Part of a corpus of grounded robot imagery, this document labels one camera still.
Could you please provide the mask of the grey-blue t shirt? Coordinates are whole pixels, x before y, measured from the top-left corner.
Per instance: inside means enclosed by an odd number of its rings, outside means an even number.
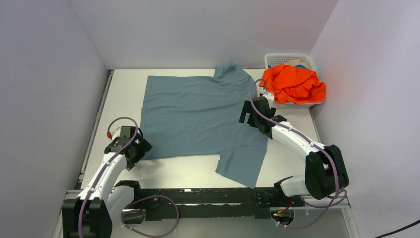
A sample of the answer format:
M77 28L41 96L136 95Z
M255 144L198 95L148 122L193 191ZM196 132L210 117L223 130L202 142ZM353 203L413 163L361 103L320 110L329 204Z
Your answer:
M235 64L217 67L213 76L150 75L140 122L152 145L145 158L218 155L218 174L254 188L267 137L239 122L244 103L256 94L253 83Z

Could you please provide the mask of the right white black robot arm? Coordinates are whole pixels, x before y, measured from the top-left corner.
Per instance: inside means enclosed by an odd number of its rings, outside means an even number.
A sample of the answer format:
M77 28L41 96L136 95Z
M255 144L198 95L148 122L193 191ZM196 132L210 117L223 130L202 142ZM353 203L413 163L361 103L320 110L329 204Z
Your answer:
M284 206L294 196L309 195L321 200L343 191L349 185L349 178L341 150L336 145L326 146L310 139L275 112L266 97L256 97L244 102L239 118L240 123L247 123L285 145L305 163L303 176L275 183L274 202Z

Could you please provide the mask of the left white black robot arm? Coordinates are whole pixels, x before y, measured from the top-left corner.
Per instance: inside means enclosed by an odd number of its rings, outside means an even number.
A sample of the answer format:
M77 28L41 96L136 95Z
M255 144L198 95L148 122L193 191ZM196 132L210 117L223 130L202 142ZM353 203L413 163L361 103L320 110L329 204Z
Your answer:
M138 181L117 179L152 149L151 144L134 126L122 126L115 134L107 135L111 143L94 177L76 198L65 199L62 204L65 238L109 238L122 210L126 206L136 208L142 202Z

